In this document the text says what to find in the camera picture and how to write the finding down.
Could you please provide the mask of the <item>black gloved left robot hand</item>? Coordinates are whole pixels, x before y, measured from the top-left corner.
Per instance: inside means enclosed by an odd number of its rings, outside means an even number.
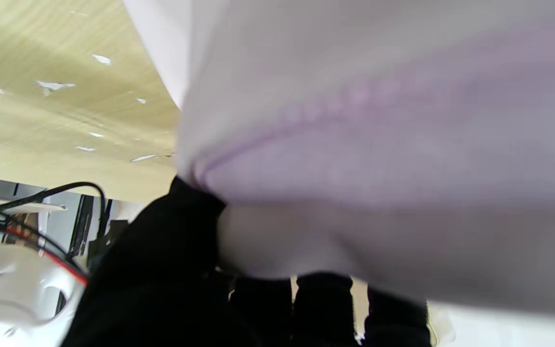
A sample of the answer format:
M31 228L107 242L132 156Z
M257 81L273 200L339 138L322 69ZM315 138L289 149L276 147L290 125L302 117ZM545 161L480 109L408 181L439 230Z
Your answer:
M64 347L429 347L425 302L368 288L355 334L353 281L331 273L291 280L218 270L218 198L176 176L100 261Z

